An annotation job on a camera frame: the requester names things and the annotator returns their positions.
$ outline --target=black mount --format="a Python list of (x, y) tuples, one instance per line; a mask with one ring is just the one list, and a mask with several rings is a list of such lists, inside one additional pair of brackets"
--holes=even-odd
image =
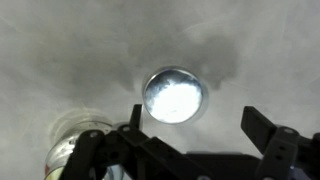
[(307, 139), (276, 126), (254, 107), (245, 107), (241, 128), (263, 154), (181, 154), (140, 129), (142, 105), (130, 123), (104, 135), (81, 134), (60, 180), (103, 179), (107, 167), (121, 165), (134, 180), (299, 180), (320, 179), (320, 133)]

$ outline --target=black plastic part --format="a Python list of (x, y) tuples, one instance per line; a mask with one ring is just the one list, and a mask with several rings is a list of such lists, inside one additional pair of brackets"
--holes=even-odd
[(173, 176), (181, 180), (195, 180), (200, 176), (206, 176), (210, 179), (213, 175), (210, 171), (200, 167), (190, 158), (180, 154), (178, 151), (162, 142), (158, 138), (152, 138), (143, 143), (142, 149), (149, 154), (151, 161), (158, 162)]
[(287, 127), (280, 127), (271, 139), (260, 162), (256, 178), (288, 180), (293, 175), (293, 167), (298, 152), (299, 133)]
[(244, 108), (241, 129), (263, 154), (277, 127), (254, 107)]
[(216, 179), (252, 179), (260, 159), (245, 154), (187, 154)]
[(319, 152), (320, 148), (317, 145), (317, 143), (314, 142), (314, 138), (310, 140), (301, 137), (299, 140), (299, 151), (295, 167), (303, 169), (304, 173), (308, 175), (311, 179), (320, 179)]
[(94, 156), (98, 146), (103, 142), (104, 134), (102, 131), (90, 130), (82, 133), (76, 143), (73, 153), (70, 155), (68, 162), (60, 175), (59, 180), (89, 180), (93, 177), (90, 171), (94, 170), (94, 176), (100, 178), (101, 174), (106, 173), (106, 168), (99, 169), (95, 172)]
[(142, 105), (135, 104), (133, 106), (131, 118), (130, 118), (130, 127), (141, 129), (141, 114), (142, 114)]

